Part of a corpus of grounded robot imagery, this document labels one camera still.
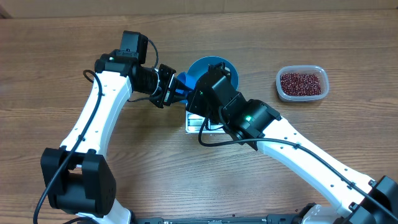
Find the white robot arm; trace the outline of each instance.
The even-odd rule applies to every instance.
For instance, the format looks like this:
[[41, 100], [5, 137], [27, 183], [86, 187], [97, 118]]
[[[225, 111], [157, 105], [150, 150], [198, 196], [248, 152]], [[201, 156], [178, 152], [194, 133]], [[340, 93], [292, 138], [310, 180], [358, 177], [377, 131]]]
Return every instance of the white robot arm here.
[[[221, 123], [225, 132], [234, 139], [227, 144], [247, 143], [255, 150], [277, 159], [331, 203], [331, 207], [315, 204], [307, 206], [300, 214], [268, 215], [252, 219], [235, 218], [226, 222], [396, 222], [398, 185], [394, 181], [383, 177], [376, 182], [369, 176], [350, 169], [304, 138], [266, 103], [259, 100], [246, 101], [243, 95], [231, 86], [230, 74], [223, 63], [209, 65], [208, 72], [199, 79], [194, 90], [189, 89], [191, 92], [187, 96], [177, 94], [176, 89], [188, 89], [174, 78], [175, 70], [165, 65], [161, 65], [159, 71], [141, 67], [145, 62], [147, 41], [140, 33], [125, 31], [121, 50], [115, 50], [109, 55], [104, 54], [97, 60], [96, 79], [76, 125], [61, 143], [60, 149], [47, 148], [44, 151], [41, 165], [48, 188], [46, 190], [49, 190], [50, 205], [53, 208], [60, 208], [83, 218], [89, 217], [90, 222], [102, 224], [192, 224], [203, 223], [206, 220], [136, 219], [130, 210], [115, 199], [116, 181], [105, 161], [106, 150], [121, 108], [134, 90], [151, 94], [152, 97], [148, 99], [158, 108], [187, 99], [187, 111], [206, 116], [199, 133], [199, 142], [202, 145], [226, 144], [207, 144], [200, 139], [208, 119]], [[99, 82], [102, 97], [98, 97]], [[84, 136], [80, 136], [81, 130], [92, 116], [98, 99], [101, 102], [91, 124]], [[64, 167], [67, 169], [61, 170], [65, 161], [67, 164]], [[69, 173], [68, 169], [76, 166], [81, 166], [81, 175]]]

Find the plastic container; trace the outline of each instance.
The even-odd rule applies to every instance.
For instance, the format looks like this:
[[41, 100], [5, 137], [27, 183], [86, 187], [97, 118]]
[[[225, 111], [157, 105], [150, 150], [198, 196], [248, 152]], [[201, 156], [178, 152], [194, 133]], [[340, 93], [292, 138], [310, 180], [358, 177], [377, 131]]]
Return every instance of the plastic container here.
[[[321, 85], [321, 95], [315, 96], [289, 96], [282, 90], [282, 86], [280, 85], [280, 76], [286, 73], [314, 73], [320, 81]], [[324, 71], [323, 68], [316, 66], [316, 65], [293, 65], [287, 66], [279, 70], [278, 74], [276, 75], [276, 89], [279, 94], [280, 100], [284, 102], [309, 102], [320, 100], [327, 96], [329, 93], [329, 79], [328, 75]]]

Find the wooden table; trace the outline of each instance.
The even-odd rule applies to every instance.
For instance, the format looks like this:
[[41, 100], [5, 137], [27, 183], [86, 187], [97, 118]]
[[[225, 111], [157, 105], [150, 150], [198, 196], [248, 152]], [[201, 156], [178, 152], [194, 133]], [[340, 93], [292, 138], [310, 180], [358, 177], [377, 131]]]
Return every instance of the wooden table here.
[[[0, 223], [31, 223], [44, 189], [40, 157], [77, 121], [103, 53], [123, 30], [152, 39], [179, 72], [219, 55], [246, 99], [268, 102], [332, 156], [375, 179], [398, 180], [398, 11], [116, 16], [0, 21]], [[155, 59], [149, 47], [148, 64]], [[315, 64], [329, 75], [321, 102], [282, 103], [275, 76]], [[134, 94], [133, 98], [142, 96]], [[249, 146], [201, 147], [185, 134], [183, 105], [126, 103], [108, 149], [117, 198], [138, 217], [237, 217], [328, 204], [280, 162]], [[227, 140], [207, 136], [206, 141]], [[40, 223], [73, 216], [51, 209]]]

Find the cable clip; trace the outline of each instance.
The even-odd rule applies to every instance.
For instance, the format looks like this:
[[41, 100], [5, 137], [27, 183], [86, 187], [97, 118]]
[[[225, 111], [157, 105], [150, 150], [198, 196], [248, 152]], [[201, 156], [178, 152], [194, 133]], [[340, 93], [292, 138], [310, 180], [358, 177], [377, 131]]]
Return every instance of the cable clip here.
[[301, 143], [298, 142], [298, 143], [296, 143], [295, 146], [293, 146], [293, 148], [294, 148], [294, 149], [298, 149], [300, 146], [301, 146]]
[[77, 139], [81, 139], [82, 141], [86, 141], [86, 138], [84, 138], [81, 134], [79, 134], [79, 136], [77, 136]]
[[354, 186], [355, 186], [355, 182], [351, 182], [351, 183], [349, 183], [349, 185], [347, 185], [347, 188], [352, 190]]

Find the red beans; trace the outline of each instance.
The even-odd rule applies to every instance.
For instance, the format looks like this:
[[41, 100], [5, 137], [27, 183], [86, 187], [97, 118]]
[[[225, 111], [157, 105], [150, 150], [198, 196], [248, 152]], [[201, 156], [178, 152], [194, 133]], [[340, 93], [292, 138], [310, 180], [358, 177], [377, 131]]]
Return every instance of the red beans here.
[[289, 96], [321, 95], [321, 84], [315, 74], [286, 73], [280, 76], [282, 90]]

